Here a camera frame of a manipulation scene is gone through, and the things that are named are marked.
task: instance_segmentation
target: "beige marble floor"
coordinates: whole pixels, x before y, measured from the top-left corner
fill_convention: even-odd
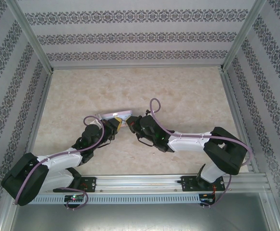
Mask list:
[[[217,67],[55,70],[34,154],[73,145],[87,115],[123,110],[143,115],[153,97],[162,105],[157,118],[169,129],[200,133],[221,126],[236,136]],[[89,175],[197,173],[210,162],[205,153],[162,153],[147,147],[125,127],[77,170]]]

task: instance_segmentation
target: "pink cable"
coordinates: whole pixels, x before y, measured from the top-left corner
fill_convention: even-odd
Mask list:
[[[46,161],[49,161],[50,159],[55,158],[55,157],[60,156],[60,155],[66,155],[66,154],[73,154],[73,153],[84,152],[84,151],[86,151],[86,150],[89,150],[89,149],[95,147],[98,143],[100,143],[100,141],[101,141],[102,138],[103,138],[103,135],[105,134],[105,127],[104,127],[102,121],[101,121],[99,118],[97,118],[97,117],[95,117],[95,116],[93,116],[93,115],[88,115],[88,116],[85,117],[84,120],[83,120],[83,122],[84,122],[84,124],[85,124],[86,126],[87,126],[87,124],[85,123],[85,120],[86,120],[87,118],[94,118],[94,119],[96,119],[96,120],[101,124],[102,134],[101,134],[101,137],[99,138],[99,140],[98,140],[95,144],[93,144],[92,146],[90,146],[90,147],[83,148],[83,149],[81,149],[81,150],[74,150],[74,151],[71,151],[71,152],[61,152],[61,153],[57,153],[57,154],[54,154],[54,155],[52,155],[52,156],[50,156],[50,157],[48,157],[48,158],[45,158],[45,159],[41,160],[39,163],[37,163],[37,164],[33,167],[33,169],[29,172],[29,174],[28,174],[27,177],[25,178],[23,184],[21,185],[20,190],[19,190],[18,194],[16,195],[16,198],[15,198],[15,201],[14,201],[14,204],[15,204],[15,205],[18,204],[20,195],[21,195],[21,193],[22,193],[24,187],[26,186],[26,184],[27,184],[29,178],[31,177],[31,175],[33,174],[33,172],[36,170],[36,168],[38,168],[42,163],[44,163],[44,162],[46,162]],[[86,199],[85,203],[83,203],[83,206],[88,202],[88,195],[87,195],[87,193],[86,193],[85,191],[81,191],[81,190],[79,191],[79,190],[70,189],[70,188],[64,188],[64,189],[67,189],[67,190],[69,189],[69,190],[73,190],[73,191],[78,191],[78,192],[84,193],[84,194],[87,196],[87,199]]]

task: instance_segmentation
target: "damask wallpaper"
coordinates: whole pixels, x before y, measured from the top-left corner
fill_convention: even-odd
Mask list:
[[[0,182],[25,153],[47,78],[19,24],[0,0]],[[0,186],[0,206],[4,195]]]
[[[265,3],[228,75],[280,212],[280,0]]]
[[[254,0],[20,0],[53,67],[222,64]]]

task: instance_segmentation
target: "wire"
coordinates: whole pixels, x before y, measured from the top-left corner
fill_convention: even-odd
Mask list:
[[[154,111],[153,110],[153,101],[157,101],[158,105],[159,105],[159,108],[158,110]],[[150,111],[151,111],[151,116],[154,118],[154,120],[156,121],[156,123],[166,132],[168,133],[169,135],[171,136],[175,136],[175,137],[191,137],[191,138],[208,138],[208,139],[218,139],[218,140],[224,140],[224,141],[231,141],[231,142],[234,142],[234,143],[238,143],[239,145],[243,146],[248,152],[249,152],[249,158],[247,161],[245,161],[244,163],[241,164],[241,166],[244,166],[246,164],[248,164],[251,159],[253,158],[253,152],[252,152],[252,149],[247,146],[246,144],[244,144],[243,142],[241,141],[238,141],[238,140],[235,140],[235,139],[231,139],[231,138],[227,138],[227,137],[222,137],[222,136],[202,136],[202,135],[179,135],[179,134],[175,134],[175,133],[170,133],[156,118],[155,116],[155,113],[158,112],[160,109],[161,109],[161,103],[158,99],[156,98],[153,98],[150,100],[150,103],[149,103],[149,108],[150,108]]]
[[[82,183],[82,184],[80,184],[80,185],[83,185],[84,187],[86,187],[86,188],[87,188],[87,184],[85,184],[85,183]]]
[[[111,144],[111,141],[110,141],[110,143],[106,143],[106,144],[104,144],[104,145],[101,145],[101,146],[99,146],[98,148],[102,148],[102,147],[107,146],[107,145],[109,145],[109,144]]]
[[[213,199],[216,198],[216,186],[213,185]]]
[[[53,159],[53,158],[55,158],[55,157],[57,157],[57,156],[84,152],[84,151],[86,151],[86,150],[89,150],[89,149],[95,147],[98,143],[100,143],[100,141],[101,141],[102,138],[103,138],[103,135],[105,134],[105,127],[104,127],[102,121],[101,121],[98,117],[95,117],[95,116],[93,116],[93,115],[88,115],[88,116],[85,117],[84,120],[83,120],[83,123],[84,123],[86,126],[87,126],[87,124],[85,123],[85,120],[86,120],[87,118],[94,118],[94,119],[96,119],[96,120],[101,124],[102,134],[101,134],[101,137],[99,138],[99,140],[98,140],[95,144],[93,144],[93,145],[91,145],[91,146],[89,146],[89,147],[87,147],[87,148],[83,148],[83,149],[81,149],[81,150],[74,150],[74,151],[71,151],[71,152],[69,152],[69,151],[67,151],[67,152],[64,151],[64,152],[61,152],[61,153],[57,153],[57,154],[54,154],[54,155],[49,156],[48,158],[45,158],[45,159],[41,160],[39,163],[37,163],[37,164],[33,167],[33,169],[29,172],[29,174],[28,174],[27,177],[25,178],[23,184],[21,185],[20,190],[19,190],[19,192],[18,192],[18,194],[17,194],[17,196],[16,196],[16,198],[15,198],[15,201],[14,201],[14,204],[15,204],[15,205],[18,204],[18,201],[19,201],[19,198],[20,198],[20,196],[21,196],[21,193],[22,193],[23,189],[25,188],[25,186],[26,186],[26,184],[27,184],[29,178],[32,176],[32,174],[34,173],[34,171],[35,171],[40,165],[42,165],[44,162],[49,161],[50,159]],[[73,191],[81,192],[81,193],[84,193],[84,194],[87,195],[87,193],[86,193],[85,191],[81,191],[81,190],[79,191],[79,190],[70,189],[70,188],[66,188],[66,190],[73,190]]]
[[[227,192],[227,190],[228,190],[228,188],[230,186],[230,183],[231,183],[231,180],[232,180],[232,175],[229,175],[229,176],[230,176],[230,178],[228,179],[227,186],[226,186],[225,190],[223,191],[223,193],[221,194],[221,196],[218,198],[218,200],[214,204],[212,204],[212,205],[210,205],[210,204],[208,204],[206,202],[203,202],[203,201],[201,201],[201,204],[207,205],[209,207],[214,207],[217,203],[219,203],[221,201],[221,199],[223,198],[223,196],[226,194],[226,192]]]

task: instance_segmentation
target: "bracket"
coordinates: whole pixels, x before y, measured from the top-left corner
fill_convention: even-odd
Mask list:
[[[80,184],[77,189],[83,190],[86,193],[94,193],[96,189],[96,177],[81,177]],[[54,193],[70,193],[70,190],[53,189]]]
[[[182,184],[183,192],[194,192],[194,191],[202,191],[201,188],[194,187],[194,182],[196,182],[197,176],[182,176],[181,180],[178,180],[177,183]],[[216,191],[224,191],[225,183],[223,177],[219,177],[214,183],[208,185],[208,188],[205,191],[213,191],[213,186],[215,186]]]

